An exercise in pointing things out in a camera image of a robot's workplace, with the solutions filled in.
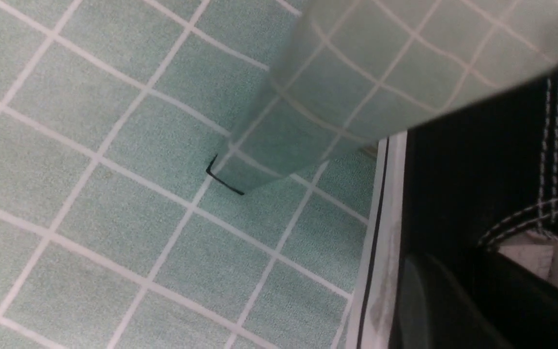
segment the grout line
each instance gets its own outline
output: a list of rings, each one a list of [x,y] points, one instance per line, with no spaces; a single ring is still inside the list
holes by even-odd
[[[80,256],[83,256],[87,259],[89,259],[90,261],[96,263],[97,265],[100,265],[104,268],[107,268],[108,270],[115,272],[116,274],[126,278],[127,280],[130,280],[138,285],[140,285],[141,287],[146,287],[147,289],[150,289],[151,291],[157,292],[159,294],[161,294],[162,296],[165,296],[166,298],[169,298],[169,300],[175,301],[177,302],[179,305],[183,305],[184,307],[197,312],[198,314],[200,314],[201,316],[204,316],[210,320],[212,320],[213,322],[219,323],[219,325],[223,325],[224,327],[226,327],[227,329],[229,329],[230,331],[233,332],[237,332],[239,335],[252,340],[253,342],[257,343],[258,345],[262,345],[264,347],[269,347],[269,348],[274,348],[274,346],[268,342],[266,342],[265,340],[263,340],[262,338],[260,338],[259,336],[250,333],[249,331],[246,331],[244,329],[242,329],[241,327],[237,327],[237,325],[229,320],[227,320],[226,318],[223,318],[222,316],[219,316],[218,314],[216,314],[215,312],[212,312],[206,308],[204,308],[203,306],[195,303],[192,300],[189,300],[188,298],[185,298],[184,296],[173,292],[169,289],[166,289],[165,287],[158,285],[157,283],[149,283],[148,280],[146,278],[144,278],[143,276],[139,275],[139,274],[135,274],[135,272],[126,269],[125,267],[122,267],[121,265],[118,265],[117,263],[115,263],[114,261],[109,260],[108,258],[102,256],[101,254],[97,254],[94,251],[89,250],[88,248],[79,245],[78,243],[75,243],[74,241],[69,240],[68,238],[64,237],[64,236],[60,236],[59,234],[56,233],[49,233],[48,230],[46,228],[43,227],[38,227],[37,225],[33,224],[33,223],[29,223],[26,221],[23,221],[22,219],[18,218],[18,217],[14,217],[11,214],[3,211],[0,209],[0,219],[2,221],[5,221],[9,224],[12,224],[16,227],[22,228],[24,230],[27,230],[29,232],[33,232],[34,234],[37,234],[38,236],[42,236],[42,237],[46,237],[46,236],[50,236],[53,239],[54,243],[57,243],[58,245],[64,247],[66,250],[74,253],[74,254],[78,254]]]
[[[226,46],[222,42],[217,41],[217,39],[215,39],[215,38],[211,37],[210,35],[200,31],[200,29],[197,28],[197,27],[193,27],[192,31],[195,35],[199,36],[199,38],[201,38],[205,42],[208,42],[212,46],[217,47],[221,51],[224,51],[225,53],[228,53],[228,55],[232,55],[236,58],[240,58],[241,60],[251,64],[252,66],[256,66],[257,68],[260,68],[262,70],[268,71],[270,69],[270,68],[268,68],[268,66],[266,64],[258,62],[255,59],[253,59],[253,58],[251,58],[247,55],[244,55],[243,53],[240,53],[240,52],[236,51],[235,49],[232,49],[232,48]]]
[[[313,177],[312,185],[314,185],[314,186],[316,185],[317,181],[320,179],[324,170],[326,170],[327,166],[328,166],[328,162],[325,162],[322,165],[320,165],[316,174]],[[277,253],[277,256],[279,256],[279,254],[281,254],[281,249],[283,248],[283,245],[285,245],[285,242],[288,240],[288,237],[290,237],[290,234],[292,233],[292,230],[293,230],[294,226],[296,225],[296,222],[298,221],[299,217],[303,213],[305,205],[310,200],[310,197],[311,197],[312,194],[313,194],[313,188],[309,188],[307,190],[307,192],[305,192],[305,194],[303,196],[303,199],[301,200],[301,203],[298,204],[298,207],[296,208],[294,214],[292,215],[292,218],[290,219],[290,222],[286,226],[286,228],[283,232],[283,235],[281,236],[281,239],[279,239],[279,243],[277,243],[277,247],[275,248],[275,252]],[[262,291],[262,288],[264,287],[264,284],[266,283],[266,279],[268,279],[270,271],[274,267],[276,261],[277,261],[276,256],[273,256],[272,258],[270,258],[270,261],[268,262],[268,265],[266,265],[266,268],[264,269],[264,272],[262,272],[262,276],[261,276],[259,282],[257,283],[257,285],[255,285],[255,289],[253,290],[251,296],[249,297],[247,303],[245,304],[244,309],[242,310],[240,316],[238,317],[238,321],[236,322],[237,325],[242,326],[244,324],[244,322],[247,320],[247,316],[250,313],[251,309],[253,309],[253,305],[255,304],[255,301],[257,300],[258,296],[260,295],[260,293]],[[230,349],[232,347],[232,345],[234,344],[235,340],[236,340],[236,333],[232,333],[230,335],[230,338],[228,338],[227,342],[225,343],[225,346],[224,346],[225,349]]]
[[[180,24],[180,26],[183,26],[184,28],[189,29],[195,35],[199,36],[202,40],[204,40],[205,42],[208,42],[212,46],[217,47],[218,49],[224,51],[225,53],[228,53],[229,55],[232,55],[236,58],[240,58],[241,60],[244,60],[245,62],[248,62],[249,64],[252,64],[253,66],[256,66],[260,69],[268,71],[268,66],[267,65],[265,65],[263,63],[260,63],[260,62],[256,61],[255,59],[253,59],[253,58],[251,58],[247,55],[244,55],[244,54],[236,51],[235,49],[232,49],[232,48],[226,46],[222,42],[217,41],[216,39],[214,39],[210,35],[202,32],[199,28],[195,27],[195,22],[197,22],[197,20],[199,20],[199,17],[195,18],[195,22],[193,22],[193,17],[191,17],[190,21],[193,22],[193,25],[190,25],[187,20],[178,16],[176,13],[173,13],[170,9],[166,8],[165,6],[163,6],[162,4],[157,2],[156,0],[143,0],[143,1],[146,2],[146,4],[148,4],[149,6],[152,6],[153,8],[157,9],[160,13],[164,14],[165,16],[168,16],[169,18],[171,18],[172,20],[174,20],[175,22]]]
[[[501,20],[499,20],[498,18],[493,17],[492,15],[490,15],[489,13],[487,13],[487,11],[481,9],[481,7],[478,7],[477,5],[475,5],[473,2],[471,2],[470,0],[460,0],[463,4],[467,5],[467,7],[470,7],[472,10],[474,10],[476,13],[479,13],[483,18],[487,19],[490,23],[492,23],[494,26],[498,26],[501,29],[503,29],[504,31],[506,31],[509,35],[511,35],[512,37],[516,38],[516,40],[520,41],[521,43],[525,44],[525,46],[527,46],[529,49],[531,49],[532,51],[535,51],[536,53],[538,53],[543,59],[545,59],[545,61],[549,62],[549,63],[556,63],[555,60],[553,60],[552,58],[548,57],[545,53],[543,53],[542,51],[540,51],[540,49],[538,47],[536,47],[534,44],[532,44],[531,42],[529,42],[529,40],[525,39],[524,37],[522,37],[520,34],[516,33],[516,31],[514,31],[512,28],[510,28],[509,26],[507,26],[507,24],[504,23],[504,21],[506,20],[506,16],[511,14],[511,11],[509,11],[508,13],[506,13],[504,16],[501,15]],[[510,8],[513,10],[516,6],[518,5],[518,2],[516,2],[515,4],[511,4]]]
[[[512,13],[512,11],[514,10],[514,8],[516,8],[516,6],[518,5],[519,0],[515,0],[514,2],[512,2],[509,7],[507,7],[507,9],[505,9],[505,11],[503,11],[503,13],[501,13],[500,17],[505,20],[505,18]],[[445,102],[445,106],[443,106],[443,109],[449,108],[449,106],[451,106],[451,104],[454,102],[454,100],[458,97],[462,86],[465,83],[466,78],[469,76],[469,74],[472,73],[472,75],[474,77],[477,77],[478,75],[476,75],[476,70],[472,69],[472,67],[477,63],[478,59],[479,59],[479,55],[481,55],[481,52],[483,51],[483,49],[485,49],[485,46],[488,44],[488,42],[490,41],[490,38],[492,37],[492,35],[494,35],[494,33],[496,32],[496,29],[498,28],[497,24],[492,24],[492,27],[490,27],[490,29],[488,30],[488,32],[485,34],[485,36],[483,37],[483,39],[481,40],[481,42],[479,42],[477,48],[475,49],[475,52],[473,53],[473,57],[471,58],[471,61],[469,62],[468,66],[465,68],[465,70],[463,71],[462,75],[460,76],[460,79],[458,80],[458,82],[456,82],[456,86],[454,87],[451,95],[449,96],[449,99],[447,99],[447,102]]]
[[[14,81],[13,85],[10,87],[9,91],[7,91],[6,95],[0,102],[0,114],[2,113],[3,109],[7,106],[7,104],[14,98],[18,90],[22,87],[25,80],[29,77],[29,74],[31,74],[33,69],[38,65],[40,58],[44,56],[44,54],[47,52],[47,49],[53,43],[53,38],[55,37],[55,35],[57,35],[62,30],[62,28],[64,28],[64,26],[66,25],[68,20],[70,20],[70,18],[73,16],[73,13],[75,13],[76,9],[79,7],[81,2],[82,0],[74,0],[73,2],[71,2],[71,4],[66,8],[66,11],[62,15],[62,17],[55,24],[55,28],[53,29],[53,31],[49,31],[48,35],[46,36],[46,40],[44,40],[40,45],[40,47],[38,47],[38,50],[33,54],[33,57],[26,64],[25,68],[20,72],[18,78]],[[9,7],[4,2],[0,1],[0,7],[2,6],[6,8]],[[8,307],[11,305],[13,300],[18,295],[18,292],[20,292],[20,288],[25,283],[25,280],[28,278],[29,273],[31,272],[35,264],[38,262],[38,259],[40,259],[42,252],[44,252],[44,250],[46,249],[48,245],[48,241],[49,241],[48,238],[46,237],[42,238],[42,240],[34,250],[33,254],[29,258],[29,261],[27,262],[22,272],[18,276],[17,280],[14,281],[10,291],[8,291],[6,297],[1,301],[0,318],[3,317]]]
[[[354,298],[354,294],[350,295],[350,299],[346,302],[346,307],[343,309],[343,314],[341,314],[341,321],[339,321],[339,327],[335,332],[335,336],[333,337],[333,342],[330,345],[330,349],[337,349],[339,345],[339,340],[341,340],[341,334],[343,334],[343,328],[346,325],[346,320],[348,319],[348,315],[350,314],[350,307],[352,307],[352,299]]]
[[[288,3],[286,0],[275,0],[275,1],[279,2],[281,6],[283,6],[289,13],[295,16],[301,16],[302,14],[301,11],[296,9],[294,6],[290,5],[290,3]]]
[[[208,117],[203,115],[203,113],[200,113],[199,111],[196,111],[195,109],[189,107],[188,105],[184,104],[183,102],[180,102],[177,99],[175,99],[173,97],[170,97],[168,95],[165,95],[164,93],[159,92],[155,89],[150,90],[149,93],[150,93],[150,95],[153,95],[154,97],[160,98],[163,101],[166,101],[170,104],[173,104],[173,105],[177,106],[178,108],[182,109],[184,112],[188,113],[189,115],[191,115],[195,119],[201,121],[206,126],[212,128],[214,131],[217,131],[217,133],[223,135],[224,137],[229,137],[230,136],[230,131],[228,131],[226,128],[224,128],[223,126],[220,126],[216,122],[208,119]]]
[[[341,201],[335,199],[335,197],[330,196],[330,194],[321,190],[317,186],[313,186],[310,182],[303,179],[298,174],[293,173],[293,174],[290,175],[290,178],[294,179],[294,181],[300,183],[301,185],[306,186],[307,188],[313,188],[314,193],[323,197],[324,199],[326,199],[330,203],[333,203],[335,206],[341,208],[342,210],[347,212],[347,214],[350,214],[350,216],[353,216],[354,218],[358,219],[363,224],[368,224],[369,223],[369,220],[367,218],[365,218],[364,216],[362,216],[361,214],[359,214],[358,212],[356,212],[352,208],[348,207],[348,205],[346,205],[346,204],[342,203]]]
[[[59,345],[58,343],[55,343],[52,340],[49,340],[48,338],[41,336],[40,334],[23,327],[17,322],[9,320],[8,318],[0,317],[0,325],[7,327],[14,332],[17,332],[18,334],[25,336],[26,338],[29,338],[30,340],[33,340],[34,342],[43,345],[46,348],[64,349],[64,346]]]
[[[68,9],[66,9],[66,12],[64,12],[60,20],[58,20],[57,24],[55,25],[55,28],[53,29],[52,32],[53,34],[49,33],[49,35],[46,36],[46,39],[42,42],[42,44],[40,44],[36,52],[34,52],[33,56],[31,56],[31,58],[29,59],[25,67],[18,74],[18,77],[13,82],[12,86],[10,86],[10,89],[6,92],[3,99],[1,100],[2,106],[0,106],[0,115],[1,112],[3,111],[3,106],[6,106],[10,101],[12,101],[16,93],[20,90],[20,88],[22,88],[25,80],[27,80],[27,78],[29,77],[29,74],[31,74],[34,68],[38,65],[40,58],[44,56],[44,54],[47,52],[47,49],[53,43],[53,36],[56,35],[56,33],[59,33],[62,30],[62,28],[64,28],[66,22],[68,22],[68,20],[70,19],[70,17],[72,17],[77,7],[79,7],[80,2],[82,2],[82,0],[75,0],[72,4],[70,4]],[[0,7],[2,6],[11,8],[11,6],[0,1]]]

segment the green tile floor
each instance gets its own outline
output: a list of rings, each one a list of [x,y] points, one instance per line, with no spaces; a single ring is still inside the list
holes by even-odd
[[[204,173],[305,3],[0,0],[0,348],[342,347],[374,161]]]

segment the white stitching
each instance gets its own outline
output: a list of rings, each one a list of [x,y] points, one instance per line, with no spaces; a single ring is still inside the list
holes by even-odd
[[[554,119],[554,150],[552,154],[552,197],[557,196],[557,185],[558,185],[558,88],[557,88],[557,111]],[[552,200],[551,202],[551,223],[555,223],[556,220],[556,208],[557,201]]]
[[[544,210],[542,208],[543,200],[544,200],[544,184],[545,184],[545,161],[546,161],[546,152],[548,150],[548,131],[550,128],[550,104],[551,104],[551,89],[552,89],[552,82],[551,78],[548,77],[546,80],[546,106],[545,106],[545,121],[544,121],[544,136],[542,137],[542,152],[540,154],[540,191],[538,192],[538,232],[542,232],[542,219],[544,219]]]
[[[546,201],[545,204],[547,203],[551,203],[552,201],[558,201],[558,197],[554,197],[553,199]],[[483,243],[485,242],[485,240],[491,236],[491,234],[497,230],[501,225],[511,221],[512,219],[520,216],[521,214],[530,212],[531,210],[533,210],[534,208],[539,207],[539,204],[535,204],[535,205],[531,205],[529,207],[525,207],[517,212],[514,212],[513,214],[505,217],[504,219],[502,219],[499,223],[496,223],[495,225],[492,226],[492,228],[490,228],[487,232],[485,232],[485,234],[483,234],[483,236],[479,239],[478,241],[478,245],[483,245]]]
[[[546,214],[544,216],[544,218],[550,217],[551,214]],[[516,225],[515,227],[509,228],[508,230],[505,230],[505,232],[502,232],[501,234],[499,234],[498,236],[496,236],[494,239],[492,239],[489,243],[488,243],[488,247],[492,247],[494,244],[498,243],[499,241],[511,236],[514,234],[514,232],[516,232],[518,229],[523,228],[527,225],[529,225],[530,223],[534,223],[534,222],[540,222],[541,218],[534,218],[531,219],[529,221],[524,221],[523,223],[520,223],[518,225]],[[558,241],[558,236],[555,236],[554,234],[552,234],[551,232],[547,232],[547,233],[543,233],[544,235],[548,236],[549,238],[553,239],[553,240],[557,240]]]

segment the black stripe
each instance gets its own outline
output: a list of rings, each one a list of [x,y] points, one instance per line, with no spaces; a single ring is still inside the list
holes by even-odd
[[[211,171],[210,168],[212,168],[212,165],[215,163],[215,160],[217,159],[217,155],[215,155],[214,158],[212,158],[212,161],[210,162],[210,165],[208,165],[208,167],[206,168],[206,173],[208,173],[212,178],[215,179],[215,181],[221,183],[222,185],[226,186],[229,190],[232,190],[233,192],[235,192],[236,194],[240,194],[240,195],[244,195],[244,192],[241,192],[240,190],[238,190],[237,188],[232,187],[231,185],[228,185],[228,183],[225,183],[224,181],[221,181],[221,179],[219,179],[219,177],[215,176]]]
[[[380,189],[380,199],[378,201],[378,214],[376,214],[376,228],[374,229],[374,238],[372,239],[372,251],[370,252],[370,265],[367,271],[367,282],[365,283],[365,294],[363,294],[363,305],[361,307],[361,319],[358,325],[358,337],[356,339],[356,348],[361,349],[363,340],[363,327],[365,325],[365,313],[367,312],[367,300],[370,296],[370,287],[372,286],[372,274],[374,272],[374,264],[376,263],[376,245],[378,245],[378,230],[380,229],[380,218],[383,213],[383,199],[385,198],[385,182],[387,179],[387,163],[389,160],[389,139],[387,138],[387,146],[385,149],[385,166],[383,167],[383,185]]]

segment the black line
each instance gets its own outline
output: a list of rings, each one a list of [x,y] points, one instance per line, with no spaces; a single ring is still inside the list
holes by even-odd
[[[365,313],[367,312],[367,300],[370,296],[370,287],[372,286],[372,274],[374,272],[374,264],[376,262],[376,245],[378,245],[378,231],[380,229],[380,219],[383,214],[383,199],[385,198],[385,182],[387,179],[387,164],[389,160],[389,139],[387,138],[387,146],[385,149],[385,166],[383,167],[383,185],[380,189],[380,199],[378,201],[378,214],[376,215],[376,228],[374,229],[374,237],[372,239],[372,251],[370,252],[370,265],[367,271],[367,282],[365,283],[365,293],[363,294],[363,305],[361,306],[361,319],[358,325],[358,337],[356,339],[356,349],[361,349],[363,340],[363,326],[365,325]]]
[[[208,175],[210,175],[212,178],[214,178],[215,181],[217,181],[217,182],[221,183],[222,185],[226,186],[226,188],[228,188],[229,190],[232,190],[236,194],[244,195],[244,192],[241,192],[237,188],[234,188],[231,185],[228,185],[228,183],[225,183],[224,181],[221,181],[221,179],[219,179],[212,172],[210,172],[210,168],[212,167],[213,163],[215,163],[215,160],[217,159],[217,155],[215,155],[215,157],[212,158],[212,161],[210,162],[210,165],[208,165],[208,167],[206,168],[206,173],[208,173]]]

